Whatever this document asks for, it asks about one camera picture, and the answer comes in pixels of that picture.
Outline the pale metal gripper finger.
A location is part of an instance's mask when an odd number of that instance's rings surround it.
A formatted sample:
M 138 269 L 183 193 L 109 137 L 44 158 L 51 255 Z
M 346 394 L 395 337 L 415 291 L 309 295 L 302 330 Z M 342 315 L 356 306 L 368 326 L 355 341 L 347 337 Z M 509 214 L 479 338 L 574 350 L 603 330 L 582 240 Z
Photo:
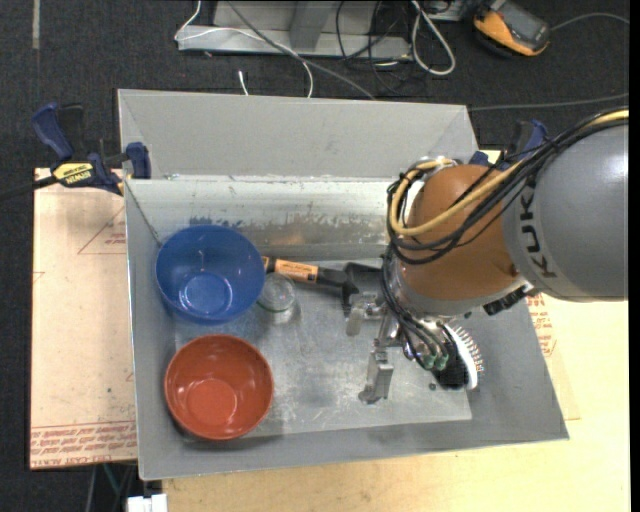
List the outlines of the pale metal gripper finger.
M 369 354 L 366 382 L 358 398 L 364 404 L 374 404 L 389 396 L 394 366 L 386 350 L 374 349 Z
M 379 320 L 385 312 L 384 299 L 377 293 L 364 292 L 349 299 L 345 332 L 348 336 L 360 333 L 366 321 Z

